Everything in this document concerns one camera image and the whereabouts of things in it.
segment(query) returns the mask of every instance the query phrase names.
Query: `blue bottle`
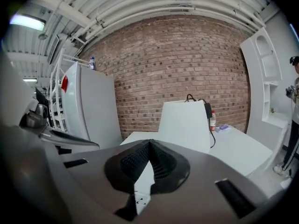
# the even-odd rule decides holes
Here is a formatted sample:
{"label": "blue bottle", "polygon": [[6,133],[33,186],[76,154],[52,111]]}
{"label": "blue bottle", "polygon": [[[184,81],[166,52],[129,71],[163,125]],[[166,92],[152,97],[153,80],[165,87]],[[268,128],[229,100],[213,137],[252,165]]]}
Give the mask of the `blue bottle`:
{"label": "blue bottle", "polygon": [[88,68],[91,69],[91,70],[95,70],[95,62],[94,62],[94,57],[93,56],[90,58]]}

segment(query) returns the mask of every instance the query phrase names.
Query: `white wall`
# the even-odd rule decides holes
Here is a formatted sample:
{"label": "white wall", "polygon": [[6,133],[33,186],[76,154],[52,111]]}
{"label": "white wall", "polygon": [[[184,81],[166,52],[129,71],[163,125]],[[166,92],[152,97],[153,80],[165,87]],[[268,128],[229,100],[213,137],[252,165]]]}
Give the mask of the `white wall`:
{"label": "white wall", "polygon": [[[277,112],[287,115],[291,120],[291,101],[285,96],[285,89],[294,84],[295,79],[298,77],[294,67],[289,63],[289,60],[291,56],[299,56],[299,44],[283,12],[278,12],[274,17],[268,20],[266,26],[266,31],[277,53],[282,75],[282,80],[278,82],[278,87],[271,88],[270,106],[277,110]],[[290,128],[284,140],[284,145],[286,146],[288,146],[289,137]]]}

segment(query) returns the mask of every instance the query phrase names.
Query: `person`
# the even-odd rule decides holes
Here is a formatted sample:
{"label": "person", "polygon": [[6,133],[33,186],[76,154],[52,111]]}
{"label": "person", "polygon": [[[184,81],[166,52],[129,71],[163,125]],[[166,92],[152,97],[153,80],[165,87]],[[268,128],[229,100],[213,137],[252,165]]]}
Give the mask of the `person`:
{"label": "person", "polygon": [[[299,56],[291,57],[290,63],[293,64],[297,74],[299,74]],[[295,86],[298,84],[299,77],[295,80]],[[289,146],[287,148],[284,161],[282,164],[278,164],[273,168],[274,172],[281,176],[283,175],[284,171],[289,168],[299,145],[299,98],[296,98],[293,92],[290,92],[288,89],[286,89],[286,95],[293,100],[293,102],[295,103],[295,108],[292,114],[292,126]]]}

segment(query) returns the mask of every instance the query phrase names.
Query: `black pants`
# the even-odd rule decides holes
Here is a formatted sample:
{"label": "black pants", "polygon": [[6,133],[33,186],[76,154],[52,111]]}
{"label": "black pants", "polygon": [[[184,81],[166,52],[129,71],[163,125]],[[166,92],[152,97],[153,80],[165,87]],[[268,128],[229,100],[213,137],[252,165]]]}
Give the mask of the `black pants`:
{"label": "black pants", "polygon": [[282,165],[283,170],[286,170],[289,167],[295,153],[297,152],[298,145],[299,145],[298,139],[299,139],[299,124],[292,121],[289,146],[286,151],[284,164]]}

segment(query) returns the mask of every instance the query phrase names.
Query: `ceiling light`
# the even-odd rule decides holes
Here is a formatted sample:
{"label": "ceiling light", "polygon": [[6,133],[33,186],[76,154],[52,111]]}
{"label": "ceiling light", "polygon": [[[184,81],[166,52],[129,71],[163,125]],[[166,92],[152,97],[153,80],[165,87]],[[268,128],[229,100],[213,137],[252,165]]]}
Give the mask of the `ceiling light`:
{"label": "ceiling light", "polygon": [[36,83],[36,82],[37,82],[37,79],[35,79],[35,78],[33,78],[33,79],[32,79],[32,78],[30,78],[30,79],[26,79],[26,78],[25,78],[25,79],[23,79],[23,81],[26,81],[26,82],[35,82],[35,83]]}
{"label": "ceiling light", "polygon": [[10,20],[9,24],[21,25],[21,26],[33,28],[33,29],[36,29],[39,31],[42,31],[43,27],[45,26],[44,22],[42,22],[38,19],[35,19],[35,18],[23,16],[23,15],[14,15],[12,17],[12,19]]}

